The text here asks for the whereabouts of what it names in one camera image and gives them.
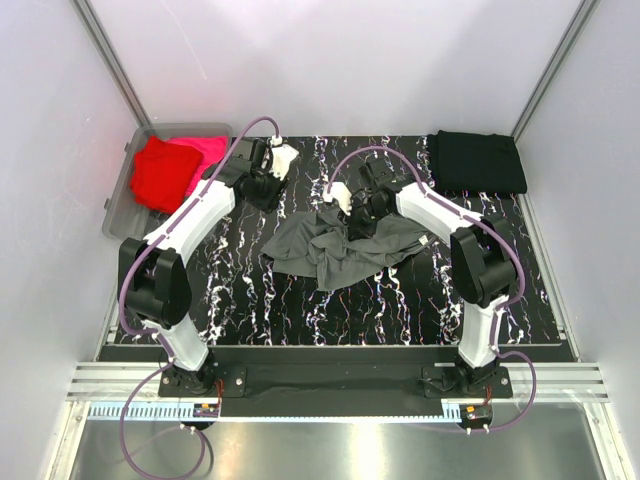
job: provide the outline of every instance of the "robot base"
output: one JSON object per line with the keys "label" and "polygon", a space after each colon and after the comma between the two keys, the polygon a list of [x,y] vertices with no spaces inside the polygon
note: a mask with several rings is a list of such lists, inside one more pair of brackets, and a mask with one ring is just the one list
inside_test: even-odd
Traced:
{"label": "robot base", "polygon": [[464,388],[452,380],[456,375],[455,369],[456,367],[424,367],[421,380],[424,387],[424,396],[429,399],[485,399],[487,397],[487,387],[490,386],[492,398],[513,398],[513,389],[511,388],[511,379],[507,368],[498,367],[494,374],[482,382]]}
{"label": "robot base", "polygon": [[223,397],[244,396],[247,369],[241,365],[218,366],[212,355],[198,372],[188,372],[180,368],[170,368],[160,379],[159,397],[217,397],[215,380],[222,380]]}

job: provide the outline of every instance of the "cable connector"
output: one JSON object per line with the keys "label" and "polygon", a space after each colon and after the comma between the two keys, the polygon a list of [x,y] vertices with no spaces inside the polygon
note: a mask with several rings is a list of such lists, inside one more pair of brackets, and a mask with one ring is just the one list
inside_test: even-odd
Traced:
{"label": "cable connector", "polygon": [[280,145],[282,145],[282,137],[274,135],[271,137],[271,146],[272,147],[279,147]]}

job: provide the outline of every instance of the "black towel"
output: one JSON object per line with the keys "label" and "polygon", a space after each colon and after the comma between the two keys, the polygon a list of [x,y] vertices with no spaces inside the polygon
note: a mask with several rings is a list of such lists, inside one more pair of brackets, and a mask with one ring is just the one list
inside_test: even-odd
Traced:
{"label": "black towel", "polygon": [[513,137],[440,130],[427,136],[427,147],[439,192],[527,192]]}

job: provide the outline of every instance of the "white wall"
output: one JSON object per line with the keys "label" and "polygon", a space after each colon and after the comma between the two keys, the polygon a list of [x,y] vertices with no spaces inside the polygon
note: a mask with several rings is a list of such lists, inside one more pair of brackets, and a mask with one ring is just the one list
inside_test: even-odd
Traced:
{"label": "white wall", "polygon": [[103,203],[135,124],[67,0],[0,16],[0,477],[40,478],[115,284]]}
{"label": "white wall", "polygon": [[384,135],[510,133],[579,0],[92,4],[155,121]]}
{"label": "white wall", "polygon": [[603,1],[519,143],[585,360],[640,471],[640,3]]}

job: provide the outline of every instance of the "pink cloth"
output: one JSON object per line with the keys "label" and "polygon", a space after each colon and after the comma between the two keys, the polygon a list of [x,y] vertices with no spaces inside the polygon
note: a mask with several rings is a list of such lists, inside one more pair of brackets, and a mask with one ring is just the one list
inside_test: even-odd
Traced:
{"label": "pink cloth", "polygon": [[220,162],[227,151],[227,137],[176,137],[169,140],[168,143],[193,147],[202,153],[202,162],[198,165],[191,183],[187,187],[187,195],[191,195],[196,189],[204,171],[209,166]]}

